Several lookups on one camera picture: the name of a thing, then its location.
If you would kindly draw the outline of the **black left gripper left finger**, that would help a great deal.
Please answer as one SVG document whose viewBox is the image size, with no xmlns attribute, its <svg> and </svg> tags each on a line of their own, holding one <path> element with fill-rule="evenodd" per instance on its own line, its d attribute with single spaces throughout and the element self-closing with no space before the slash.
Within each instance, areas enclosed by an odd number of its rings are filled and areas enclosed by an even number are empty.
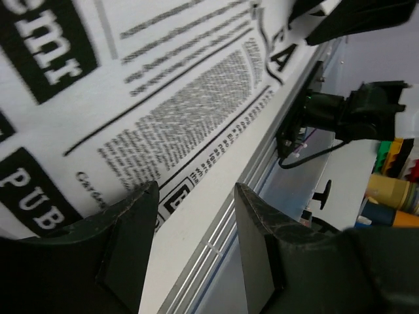
<svg viewBox="0 0 419 314">
<path fill-rule="evenodd" d="M 46 237 L 2 237 L 1 312 L 137 313 L 158 202 L 149 181 Z"/>
</svg>

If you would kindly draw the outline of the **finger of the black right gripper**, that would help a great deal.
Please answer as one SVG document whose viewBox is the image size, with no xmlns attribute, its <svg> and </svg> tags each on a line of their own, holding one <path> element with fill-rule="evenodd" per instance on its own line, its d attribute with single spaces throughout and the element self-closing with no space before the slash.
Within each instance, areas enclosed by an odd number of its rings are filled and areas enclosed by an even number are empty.
<svg viewBox="0 0 419 314">
<path fill-rule="evenodd" d="M 400 26 L 410 20 L 415 1 L 338 1 L 331 10 L 324 1 L 295 1 L 288 25 L 309 15 L 320 21 L 305 36 L 306 44 L 316 46 L 339 37 Z"/>
</svg>

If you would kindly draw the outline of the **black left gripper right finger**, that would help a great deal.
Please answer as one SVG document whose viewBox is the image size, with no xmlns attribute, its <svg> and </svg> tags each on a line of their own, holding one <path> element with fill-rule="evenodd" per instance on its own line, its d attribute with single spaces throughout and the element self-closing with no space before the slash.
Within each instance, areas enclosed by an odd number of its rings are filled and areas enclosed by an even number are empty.
<svg viewBox="0 0 419 314">
<path fill-rule="evenodd" d="M 250 313 L 417 313 L 418 229 L 323 234 L 234 187 Z"/>
</svg>

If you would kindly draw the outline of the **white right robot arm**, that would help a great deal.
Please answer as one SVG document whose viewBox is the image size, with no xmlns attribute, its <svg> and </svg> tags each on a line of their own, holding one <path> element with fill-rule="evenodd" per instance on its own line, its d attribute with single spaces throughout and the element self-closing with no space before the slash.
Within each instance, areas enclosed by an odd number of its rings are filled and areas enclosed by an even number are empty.
<svg viewBox="0 0 419 314">
<path fill-rule="evenodd" d="M 305 38 L 314 46 L 331 39 L 400 26 L 417 1 L 341 1 Z M 283 134 L 299 128 L 331 131 L 343 143 L 361 139 L 390 141 L 418 135 L 418 106 L 399 102 L 411 88 L 400 81 L 363 83 L 348 97 L 302 90 L 283 121 Z"/>
</svg>

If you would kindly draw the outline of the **newspaper print trousers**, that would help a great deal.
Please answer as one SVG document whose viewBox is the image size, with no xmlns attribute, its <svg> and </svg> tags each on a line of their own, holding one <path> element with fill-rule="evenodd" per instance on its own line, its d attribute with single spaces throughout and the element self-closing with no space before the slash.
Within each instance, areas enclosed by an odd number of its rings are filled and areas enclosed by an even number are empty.
<svg viewBox="0 0 419 314">
<path fill-rule="evenodd" d="M 299 66 L 292 1 L 2 1 L 1 235 L 160 187 L 163 224 Z"/>
</svg>

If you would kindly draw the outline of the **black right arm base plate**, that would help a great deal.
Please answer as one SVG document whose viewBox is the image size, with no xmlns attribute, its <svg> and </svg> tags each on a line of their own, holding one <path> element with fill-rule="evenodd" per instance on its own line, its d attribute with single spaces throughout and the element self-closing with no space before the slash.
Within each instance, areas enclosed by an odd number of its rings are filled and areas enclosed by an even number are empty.
<svg viewBox="0 0 419 314">
<path fill-rule="evenodd" d="M 320 92 L 323 82 L 323 62 L 317 61 L 295 96 L 276 132 L 276 150 L 279 159 L 287 158 L 302 143 L 300 129 L 304 128 L 302 116 L 306 98 L 312 92 Z"/>
</svg>

